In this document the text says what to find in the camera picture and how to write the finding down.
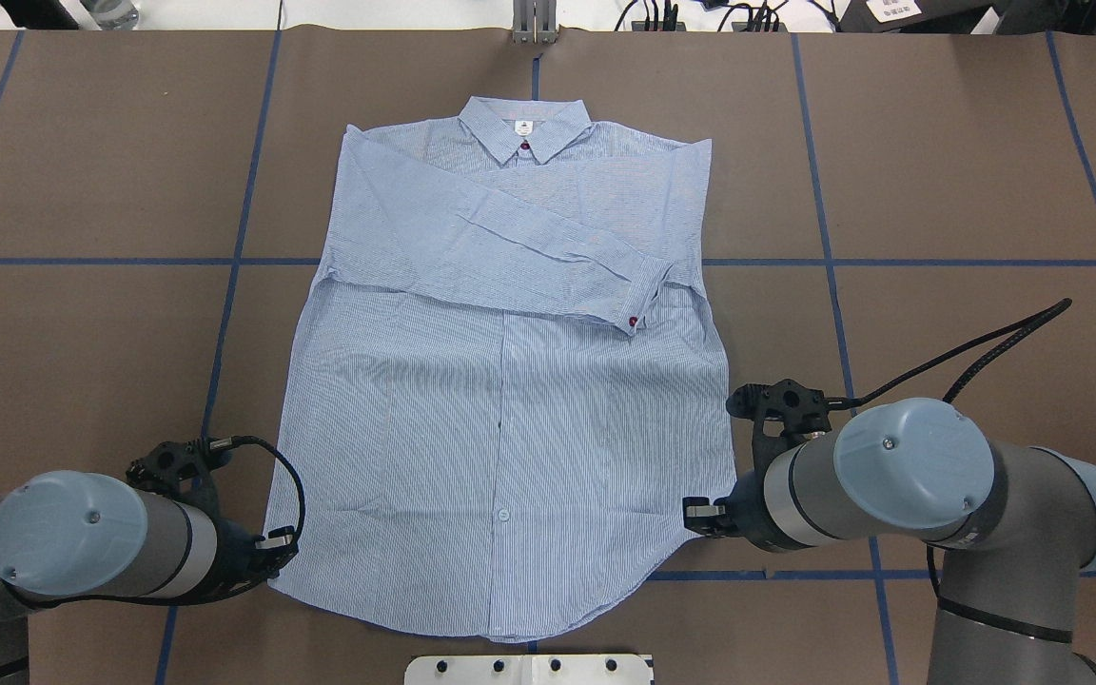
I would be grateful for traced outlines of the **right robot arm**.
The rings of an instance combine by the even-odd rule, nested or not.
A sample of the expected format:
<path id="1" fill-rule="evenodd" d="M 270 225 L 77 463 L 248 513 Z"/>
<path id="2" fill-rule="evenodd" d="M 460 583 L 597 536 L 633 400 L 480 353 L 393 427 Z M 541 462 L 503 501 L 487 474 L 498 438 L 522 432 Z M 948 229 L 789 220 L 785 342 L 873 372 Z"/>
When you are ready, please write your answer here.
<path id="1" fill-rule="evenodd" d="M 987 439 L 936 399 L 907 399 L 819 434 L 794 391 L 728 399 L 753 422 L 755 467 L 730 494 L 683 501 L 686 528 L 773 553 L 901 535 L 943 551 L 931 684 L 1096 684 L 1073 647 L 1096 571 L 1096 465 Z"/>

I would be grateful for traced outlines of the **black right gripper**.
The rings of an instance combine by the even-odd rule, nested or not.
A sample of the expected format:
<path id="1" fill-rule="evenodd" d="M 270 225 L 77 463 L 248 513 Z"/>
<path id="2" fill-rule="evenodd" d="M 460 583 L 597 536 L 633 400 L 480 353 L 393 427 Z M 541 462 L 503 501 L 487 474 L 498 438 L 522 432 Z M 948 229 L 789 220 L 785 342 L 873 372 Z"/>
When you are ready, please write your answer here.
<path id="1" fill-rule="evenodd" d="M 728 534 L 752 543 L 756 549 L 783 552 L 780 532 L 775 526 L 764 501 L 764 481 L 757 471 L 747 471 L 737 480 L 734 490 L 724 499 L 710 501 L 704 496 L 683 499 L 683 525 L 696 534 Z"/>

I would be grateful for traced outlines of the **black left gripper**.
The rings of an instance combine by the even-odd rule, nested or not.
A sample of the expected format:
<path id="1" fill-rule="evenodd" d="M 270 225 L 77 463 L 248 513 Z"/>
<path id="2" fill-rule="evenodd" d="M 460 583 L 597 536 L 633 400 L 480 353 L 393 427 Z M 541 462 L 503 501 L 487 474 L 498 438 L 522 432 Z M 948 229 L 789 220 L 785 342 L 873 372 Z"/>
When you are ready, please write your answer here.
<path id="1" fill-rule="evenodd" d="M 216 560 L 210 568 L 210 600 L 235 598 L 271 580 L 270 557 L 299 553 L 300 526 L 279 526 L 269 534 L 249 533 L 235 521 L 218 518 Z"/>

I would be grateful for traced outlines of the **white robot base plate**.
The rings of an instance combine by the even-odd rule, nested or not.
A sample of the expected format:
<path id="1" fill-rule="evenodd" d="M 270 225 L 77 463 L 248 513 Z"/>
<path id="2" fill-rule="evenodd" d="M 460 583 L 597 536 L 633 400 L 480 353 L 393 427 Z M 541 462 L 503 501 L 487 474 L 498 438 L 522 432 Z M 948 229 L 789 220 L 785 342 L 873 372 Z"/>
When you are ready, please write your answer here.
<path id="1" fill-rule="evenodd" d="M 652 657 L 530 654 L 416 657 L 404 684 L 654 684 Z"/>

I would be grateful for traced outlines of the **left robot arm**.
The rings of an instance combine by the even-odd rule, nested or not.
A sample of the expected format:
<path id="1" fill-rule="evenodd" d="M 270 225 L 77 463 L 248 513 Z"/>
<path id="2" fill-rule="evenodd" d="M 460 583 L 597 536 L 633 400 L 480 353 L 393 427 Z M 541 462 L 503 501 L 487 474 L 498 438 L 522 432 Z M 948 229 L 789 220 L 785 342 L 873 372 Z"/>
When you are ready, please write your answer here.
<path id="1" fill-rule="evenodd" d="M 194 493 L 105 473 L 39 473 L 0 498 L 0 684 L 28 682 L 28 619 L 82 601 L 182 607 L 248 593 L 299 550 L 297 526 L 249 534 Z"/>

